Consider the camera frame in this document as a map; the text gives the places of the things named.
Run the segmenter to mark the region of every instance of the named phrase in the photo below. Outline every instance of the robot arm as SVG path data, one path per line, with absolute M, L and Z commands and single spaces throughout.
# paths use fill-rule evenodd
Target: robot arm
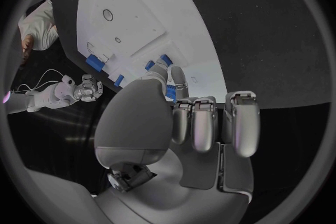
M 92 102 L 102 94 L 102 83 L 93 76 L 82 76 L 82 84 L 76 86 L 73 79 L 64 76 L 62 82 L 48 86 L 44 91 L 28 91 L 26 94 L 11 94 L 6 103 L 7 113 L 36 112 L 41 108 L 64 108 L 78 101 Z

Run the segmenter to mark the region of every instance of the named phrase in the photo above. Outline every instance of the blue connector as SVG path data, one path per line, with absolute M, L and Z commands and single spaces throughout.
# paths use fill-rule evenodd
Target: blue connector
M 92 66 L 98 72 L 100 72 L 105 65 L 105 63 L 103 63 L 101 60 L 99 60 L 93 54 L 91 54 L 89 57 L 87 57 L 86 63 L 88 63 L 90 66 Z
M 146 64 L 145 69 L 146 69 L 147 71 L 149 71 L 149 70 L 152 68 L 152 66 L 153 66 L 154 64 L 155 64 L 155 63 L 154 63 L 152 60 L 150 60 L 150 61 Z
M 176 87 L 173 85 L 167 85 L 166 96 L 173 99 L 173 102 L 176 102 Z
M 166 54 L 162 55 L 160 59 L 164 60 L 168 66 L 172 65 L 171 59 L 169 59 L 169 57 Z
M 114 86 L 119 87 L 119 85 L 120 85 L 120 83 L 122 82 L 123 79 L 124 79 L 124 76 L 122 74 L 120 74 L 119 77 L 114 82 Z

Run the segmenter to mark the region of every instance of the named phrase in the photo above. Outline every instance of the round hole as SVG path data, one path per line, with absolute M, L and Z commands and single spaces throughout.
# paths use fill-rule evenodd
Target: round hole
M 107 21 L 112 21 L 113 20 L 113 14 L 109 10 L 104 10 L 102 12 L 102 15 L 104 16 L 105 20 L 107 20 Z

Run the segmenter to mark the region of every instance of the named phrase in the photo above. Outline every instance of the black background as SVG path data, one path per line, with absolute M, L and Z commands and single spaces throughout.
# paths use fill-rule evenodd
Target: black background
M 2 7 L 4 6 L 5 2 L 13 3 L 16 0 L 1 0 Z M 329 4 L 329 14 L 334 15 L 334 3 L 335 0 L 326 0 L 326 3 Z M 6 19 L 6 16 L 1 18 L 1 22 L 3 23 Z M 280 146 L 279 150 L 276 152 L 280 156 L 283 156 L 284 162 L 286 159 L 287 152 L 281 152 L 281 143 L 290 143 L 289 139 L 281 139 L 281 123 L 285 125 L 285 123 L 289 123 L 293 118 L 296 118 L 297 122 L 292 123 L 292 133 L 294 134 L 295 128 L 298 132 L 303 132 L 307 134 L 307 139 L 309 140 L 309 145 L 305 148 L 311 149 L 310 153 L 317 149 L 319 141 L 323 135 L 323 129 L 325 124 L 325 119 L 328 114 L 328 104 L 314 106 L 314 107 L 307 107 L 307 108 L 300 108 L 299 110 L 287 110 L 284 112 L 282 110 L 278 111 L 269 111 L 268 113 L 264 113 L 264 129 L 265 133 L 268 133 L 269 136 L 275 135 L 272 134 L 271 131 L 277 130 L 278 140 L 276 141 Z M 25 130 L 21 129 L 22 135 L 26 135 Z M 262 159 L 262 153 L 255 156 L 255 158 Z M 303 163 L 303 168 L 301 171 L 304 171 L 307 164 L 311 161 L 312 156 L 309 157 L 308 155 L 305 156 L 304 160 L 301 160 Z M 265 165 L 264 170 L 267 172 L 269 166 Z M 13 222 L 22 220 L 24 218 L 25 221 L 33 220 L 36 223 L 36 216 L 30 211 L 30 209 L 26 206 L 24 201 L 20 198 L 20 196 L 16 193 L 15 188 L 11 185 L 10 179 L 7 177 L 6 173 L 2 171 L 1 173 L 2 178 L 2 196 L 3 196 L 3 214 L 6 212 L 10 213 L 11 220 Z M 313 223 L 319 223 L 328 220 L 329 222 L 333 222 L 335 220 L 334 212 L 333 212 L 333 198 L 336 194 L 336 189 L 334 186 L 335 182 L 335 172 L 333 172 L 323 187 L 322 191 L 310 205 L 310 207 L 300 216 L 299 219 L 296 220 L 295 223 L 306 223 L 307 221 Z M 276 194 L 269 192 L 270 200 L 277 199 L 277 197 L 283 195 L 286 196 L 288 193 L 277 192 Z

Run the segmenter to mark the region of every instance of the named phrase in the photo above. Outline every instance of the person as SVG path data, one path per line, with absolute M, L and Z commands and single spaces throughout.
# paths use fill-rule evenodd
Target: person
M 46 0 L 27 17 L 23 15 L 18 23 L 21 45 L 24 53 L 22 68 L 32 50 L 46 50 L 58 39 L 51 0 Z

